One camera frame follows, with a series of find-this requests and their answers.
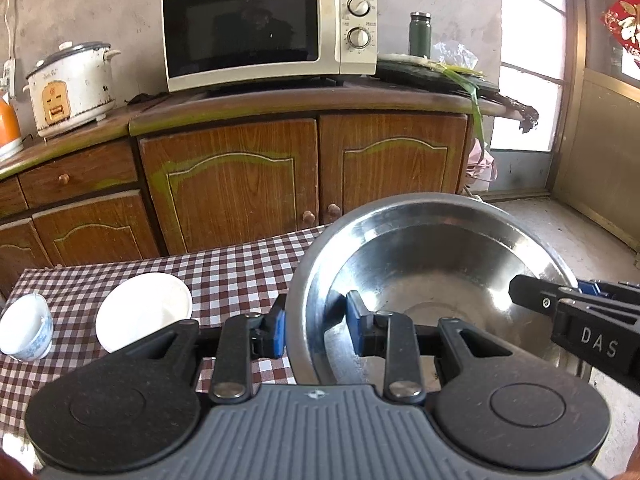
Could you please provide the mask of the small steel bowl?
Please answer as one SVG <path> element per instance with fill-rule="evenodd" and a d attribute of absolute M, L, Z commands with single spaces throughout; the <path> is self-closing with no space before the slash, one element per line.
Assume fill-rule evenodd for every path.
<path fill-rule="evenodd" d="M 286 293 L 286 351 L 296 382 L 382 384 L 383 362 L 352 350 L 342 302 L 418 325 L 461 318 L 588 379 L 590 365 L 550 339 L 551 322 L 512 304 L 518 274 L 574 286 L 561 256 L 507 212 L 459 195 L 395 195 L 349 211 L 311 243 Z"/>

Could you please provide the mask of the plain white bowl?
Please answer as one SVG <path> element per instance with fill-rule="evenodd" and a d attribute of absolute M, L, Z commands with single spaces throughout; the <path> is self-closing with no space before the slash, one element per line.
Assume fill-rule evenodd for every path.
<path fill-rule="evenodd" d="M 143 273 L 122 282 L 102 301 L 96 338 L 113 353 L 172 323 L 188 320 L 193 299 L 188 286 L 167 273 Z"/>

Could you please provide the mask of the blue patterned white bowl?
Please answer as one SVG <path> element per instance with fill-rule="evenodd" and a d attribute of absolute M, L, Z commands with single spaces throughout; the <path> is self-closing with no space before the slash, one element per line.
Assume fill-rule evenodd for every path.
<path fill-rule="evenodd" d="M 53 318 L 38 292 L 21 296 L 6 308 L 0 326 L 1 352 L 20 362 L 45 358 L 52 348 Z"/>

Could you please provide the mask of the red checkered tablecloth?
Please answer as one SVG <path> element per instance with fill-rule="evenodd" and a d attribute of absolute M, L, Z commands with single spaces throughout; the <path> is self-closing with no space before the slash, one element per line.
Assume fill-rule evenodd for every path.
<path fill-rule="evenodd" d="M 35 468 L 24 427 L 28 401 L 48 382 L 111 351 L 96 332 L 101 311 L 117 341 L 180 318 L 219 326 L 232 315 L 265 313 L 320 232 L 304 229 L 182 256 L 25 270 L 9 300 L 43 296 L 53 318 L 52 348 L 31 363 L 1 359 L 2 450 Z"/>

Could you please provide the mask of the pink hanging bag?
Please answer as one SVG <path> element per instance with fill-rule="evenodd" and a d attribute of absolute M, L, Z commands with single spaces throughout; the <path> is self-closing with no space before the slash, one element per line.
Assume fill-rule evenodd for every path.
<path fill-rule="evenodd" d="M 487 192 L 498 178 L 498 166 L 487 148 L 475 139 L 466 163 L 464 184 L 472 192 Z"/>

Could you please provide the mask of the wooden kitchen cabinet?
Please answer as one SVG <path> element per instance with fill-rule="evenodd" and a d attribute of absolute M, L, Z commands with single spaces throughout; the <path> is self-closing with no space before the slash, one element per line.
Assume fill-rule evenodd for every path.
<path fill-rule="evenodd" d="M 472 114 L 459 92 L 363 78 L 120 108 L 2 162 L 2 294 L 28 269 L 183 255 L 457 193 Z"/>

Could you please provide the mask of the green leek vegetables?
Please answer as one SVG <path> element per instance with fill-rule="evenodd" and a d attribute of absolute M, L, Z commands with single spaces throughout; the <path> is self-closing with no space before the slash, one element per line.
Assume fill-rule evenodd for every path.
<path fill-rule="evenodd" d="M 482 75 L 464 67 L 432 61 L 424 56 L 380 54 L 376 61 L 375 78 L 389 84 L 437 93 L 460 94 L 471 101 L 474 133 L 480 146 L 486 146 L 483 112 L 480 101 L 501 104 L 500 91 Z"/>

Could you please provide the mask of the red door decoration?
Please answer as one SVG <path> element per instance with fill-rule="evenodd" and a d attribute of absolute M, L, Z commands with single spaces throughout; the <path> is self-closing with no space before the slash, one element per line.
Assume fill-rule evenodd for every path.
<path fill-rule="evenodd" d="M 640 0 L 616 0 L 602 15 L 602 22 L 616 41 L 639 65 Z"/>

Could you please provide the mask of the green thermos bottle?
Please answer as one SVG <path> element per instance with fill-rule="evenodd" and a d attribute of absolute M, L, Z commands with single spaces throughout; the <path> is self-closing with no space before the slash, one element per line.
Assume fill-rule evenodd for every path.
<path fill-rule="evenodd" d="M 431 57 L 432 17 L 426 12 L 412 12 L 409 23 L 409 54 L 421 58 Z"/>

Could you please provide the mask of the white rice cooker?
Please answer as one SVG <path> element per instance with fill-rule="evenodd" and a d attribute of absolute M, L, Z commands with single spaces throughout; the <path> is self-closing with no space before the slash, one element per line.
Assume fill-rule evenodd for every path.
<path fill-rule="evenodd" d="M 102 120 L 115 107 L 112 59 L 120 51 L 104 41 L 65 41 L 26 76 L 40 138 Z"/>

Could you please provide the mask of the orange electric kettle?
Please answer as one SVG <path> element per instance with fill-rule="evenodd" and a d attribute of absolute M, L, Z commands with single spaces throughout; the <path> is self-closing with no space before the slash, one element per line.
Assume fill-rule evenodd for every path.
<path fill-rule="evenodd" d="M 3 162 L 23 149 L 23 138 L 17 114 L 8 92 L 0 99 L 0 160 Z"/>

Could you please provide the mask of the white microwave oven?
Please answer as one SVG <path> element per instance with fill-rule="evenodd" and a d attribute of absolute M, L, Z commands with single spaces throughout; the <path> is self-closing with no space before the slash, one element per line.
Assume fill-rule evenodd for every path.
<path fill-rule="evenodd" d="M 167 87 L 367 76 L 376 0 L 160 0 Z"/>

